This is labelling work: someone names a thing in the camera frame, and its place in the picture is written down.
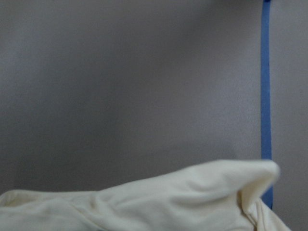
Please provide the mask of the cream long-sleeve printed shirt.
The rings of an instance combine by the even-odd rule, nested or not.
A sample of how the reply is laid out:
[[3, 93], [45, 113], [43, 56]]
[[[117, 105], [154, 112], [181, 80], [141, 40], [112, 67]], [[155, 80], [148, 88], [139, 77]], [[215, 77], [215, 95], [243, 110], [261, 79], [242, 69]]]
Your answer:
[[286, 231], [261, 200], [279, 177], [270, 160], [218, 160], [101, 191], [12, 190], [3, 231]]

